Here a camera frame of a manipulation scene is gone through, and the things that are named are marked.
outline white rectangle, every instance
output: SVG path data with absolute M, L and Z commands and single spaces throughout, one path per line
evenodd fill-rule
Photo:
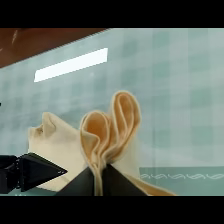
M 69 72 L 107 62 L 108 48 L 103 48 L 36 71 L 34 82 L 40 82 Z

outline black robotic claw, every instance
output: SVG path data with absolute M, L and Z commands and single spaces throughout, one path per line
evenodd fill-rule
M 65 173 L 67 170 L 35 153 L 0 156 L 0 194 L 8 194 L 14 188 L 27 191 Z

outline green checkered tablecloth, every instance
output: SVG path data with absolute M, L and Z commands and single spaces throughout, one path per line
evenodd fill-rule
M 36 70 L 102 48 L 106 63 L 34 83 Z M 142 109 L 144 180 L 182 195 L 205 181 L 224 186 L 224 29 L 110 29 L 0 69 L 0 154 L 27 152 L 27 129 L 42 112 L 78 128 L 121 89 Z

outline yellow towel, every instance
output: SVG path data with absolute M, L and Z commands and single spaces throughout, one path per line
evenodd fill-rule
M 117 92 L 109 113 L 92 111 L 80 123 L 80 131 L 51 113 L 43 113 L 42 125 L 29 130 L 29 152 L 68 170 L 39 187 L 59 191 L 88 165 L 95 177 L 95 195 L 103 195 L 102 170 L 107 164 L 126 176 L 147 195 L 174 195 L 140 180 L 134 136 L 141 122 L 135 97 Z

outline brown wooden surface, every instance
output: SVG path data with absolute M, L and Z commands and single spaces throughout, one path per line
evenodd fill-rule
M 0 28 L 0 68 L 106 28 Z

